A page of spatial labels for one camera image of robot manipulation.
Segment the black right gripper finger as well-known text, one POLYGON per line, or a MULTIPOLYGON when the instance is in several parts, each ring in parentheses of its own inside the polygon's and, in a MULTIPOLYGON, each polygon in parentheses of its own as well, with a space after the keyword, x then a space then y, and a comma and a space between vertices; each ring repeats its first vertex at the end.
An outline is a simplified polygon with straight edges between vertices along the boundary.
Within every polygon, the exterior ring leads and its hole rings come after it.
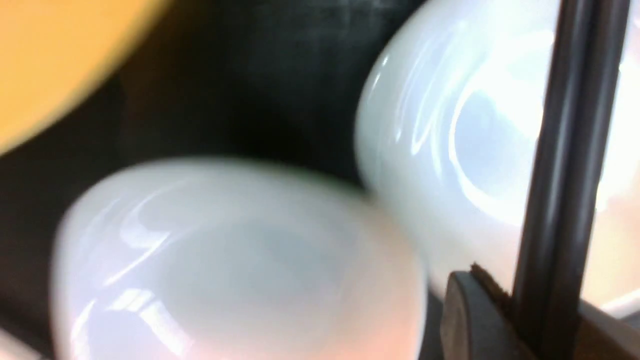
MULTIPOLYGON (((507 312, 509 294, 480 265, 450 273, 439 326, 446 360, 535 360, 507 312)), ((637 360, 639 331, 583 301, 572 359, 637 360)))

